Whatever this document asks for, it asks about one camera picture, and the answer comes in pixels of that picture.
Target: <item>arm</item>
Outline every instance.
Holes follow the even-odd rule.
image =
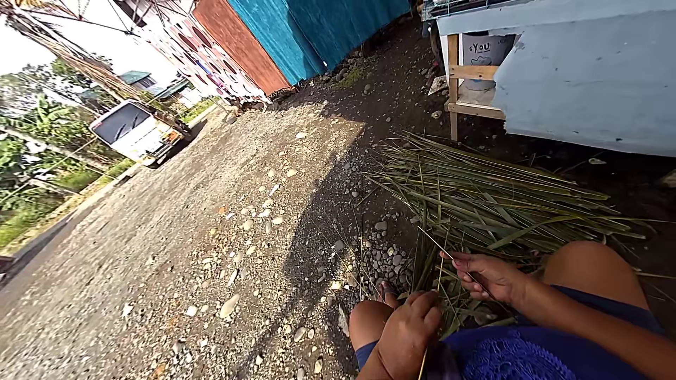
[[[540,326],[586,338],[615,354],[652,379],[672,379],[676,346],[659,335],[609,316],[525,275],[515,267],[484,255],[454,254],[462,286],[474,298],[488,299],[468,275],[480,281],[499,301],[512,304]]]

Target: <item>teal corrugated sheet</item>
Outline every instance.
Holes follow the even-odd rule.
[[[408,0],[228,0],[291,84],[332,70]]]

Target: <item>person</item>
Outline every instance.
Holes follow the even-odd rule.
[[[676,345],[650,313],[632,267],[611,248],[566,244],[541,281],[498,258],[451,255],[472,298],[492,295],[524,321],[438,342],[437,293],[416,292],[399,305],[383,282],[382,302],[360,302],[349,318],[359,379],[417,379],[426,355],[428,379],[676,379]]]

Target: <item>wooden post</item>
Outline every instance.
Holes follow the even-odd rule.
[[[448,36],[448,68],[458,65],[458,34],[449,34]],[[458,79],[448,78],[448,97],[451,103],[458,101]],[[458,140],[458,113],[450,112],[451,116],[451,139]]]

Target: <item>foot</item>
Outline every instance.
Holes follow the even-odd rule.
[[[396,309],[399,307],[399,301],[397,297],[399,293],[392,287],[392,284],[389,281],[382,281],[378,285],[378,301],[382,302],[389,307]]]

